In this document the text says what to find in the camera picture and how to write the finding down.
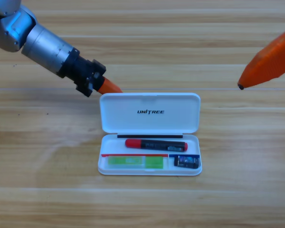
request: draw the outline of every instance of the marker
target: marker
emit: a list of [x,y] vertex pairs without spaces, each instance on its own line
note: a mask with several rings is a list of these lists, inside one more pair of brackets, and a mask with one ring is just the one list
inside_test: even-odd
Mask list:
[[160,141],[147,139],[127,139],[125,146],[136,149],[185,152],[188,148],[186,142]]

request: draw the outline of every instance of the open case lid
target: open case lid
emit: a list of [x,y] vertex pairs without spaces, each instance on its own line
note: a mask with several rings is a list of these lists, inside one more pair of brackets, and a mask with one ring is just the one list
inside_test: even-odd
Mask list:
[[183,134],[198,130],[194,93],[111,93],[100,98],[102,128],[117,134]]

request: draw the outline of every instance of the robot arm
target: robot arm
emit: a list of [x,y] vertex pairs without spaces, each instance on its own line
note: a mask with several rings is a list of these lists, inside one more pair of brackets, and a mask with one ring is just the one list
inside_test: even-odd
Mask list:
[[0,0],[0,48],[17,52],[40,64],[61,78],[68,77],[76,89],[89,97],[92,90],[122,93],[106,79],[104,65],[80,56],[79,50],[38,24],[35,15],[21,0]]

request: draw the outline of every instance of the orange object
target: orange object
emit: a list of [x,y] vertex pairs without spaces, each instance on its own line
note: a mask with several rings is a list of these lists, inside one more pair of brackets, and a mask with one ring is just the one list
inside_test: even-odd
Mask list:
[[237,85],[240,89],[255,86],[285,73],[285,33],[262,49],[246,66]]
[[98,90],[101,94],[107,94],[107,93],[122,93],[122,90],[115,85],[113,82],[111,82],[109,79],[104,78],[104,83]]

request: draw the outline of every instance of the white plastic case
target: white plastic case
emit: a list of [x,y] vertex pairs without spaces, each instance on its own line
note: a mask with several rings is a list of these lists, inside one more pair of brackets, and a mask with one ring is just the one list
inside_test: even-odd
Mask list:
[[[202,171],[199,140],[195,135],[200,122],[200,97],[194,93],[112,93],[100,98],[102,128],[109,133],[102,139],[98,170],[104,175],[195,176]],[[118,135],[150,135],[153,140],[182,141],[186,152],[134,149],[125,146],[127,138]],[[163,138],[152,138],[163,135]],[[182,135],[182,138],[168,138]],[[197,169],[174,166],[174,158],[163,159],[163,169],[144,166],[112,167],[105,154],[199,155]]]

